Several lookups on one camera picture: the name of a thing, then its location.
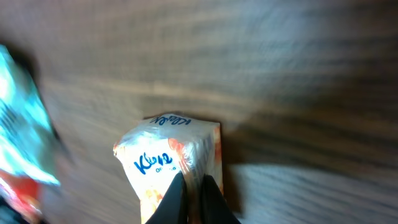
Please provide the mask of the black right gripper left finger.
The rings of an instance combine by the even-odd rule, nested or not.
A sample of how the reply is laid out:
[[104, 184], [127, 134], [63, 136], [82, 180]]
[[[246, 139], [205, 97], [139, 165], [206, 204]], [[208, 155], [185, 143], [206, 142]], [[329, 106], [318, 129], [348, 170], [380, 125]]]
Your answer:
[[183, 174], [175, 175], [155, 213], [146, 224], [187, 224], [187, 185]]

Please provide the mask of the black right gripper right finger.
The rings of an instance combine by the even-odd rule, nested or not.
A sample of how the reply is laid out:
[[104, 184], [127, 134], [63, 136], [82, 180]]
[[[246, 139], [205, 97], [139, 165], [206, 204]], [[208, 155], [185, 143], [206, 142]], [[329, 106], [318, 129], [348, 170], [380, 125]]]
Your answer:
[[202, 224], [241, 224], [229, 209], [214, 178], [204, 175], [200, 190]]

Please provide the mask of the orange tissue pack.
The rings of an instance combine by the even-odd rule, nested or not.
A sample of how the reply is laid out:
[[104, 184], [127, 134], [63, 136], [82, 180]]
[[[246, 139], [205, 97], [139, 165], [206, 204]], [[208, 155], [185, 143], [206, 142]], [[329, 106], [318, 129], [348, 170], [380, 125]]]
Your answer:
[[187, 185], [189, 217], [199, 222], [198, 202], [204, 175], [223, 190], [220, 124], [177, 114], [142, 120], [113, 147], [139, 197], [141, 222], [155, 213], [178, 173]]

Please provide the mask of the orange spaghetti packet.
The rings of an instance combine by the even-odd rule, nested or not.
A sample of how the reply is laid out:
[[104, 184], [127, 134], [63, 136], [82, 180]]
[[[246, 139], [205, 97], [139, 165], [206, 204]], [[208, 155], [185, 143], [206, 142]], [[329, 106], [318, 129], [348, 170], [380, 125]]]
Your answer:
[[24, 221], [38, 224], [42, 218], [42, 185], [28, 176], [15, 176], [1, 170], [1, 196]]

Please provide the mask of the teal snack packet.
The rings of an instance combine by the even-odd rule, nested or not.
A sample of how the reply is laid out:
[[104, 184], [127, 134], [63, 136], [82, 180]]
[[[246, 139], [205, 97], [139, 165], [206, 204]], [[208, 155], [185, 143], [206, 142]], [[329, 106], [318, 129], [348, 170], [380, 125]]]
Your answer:
[[57, 140], [29, 72], [1, 46], [1, 170], [60, 185], [54, 153]]

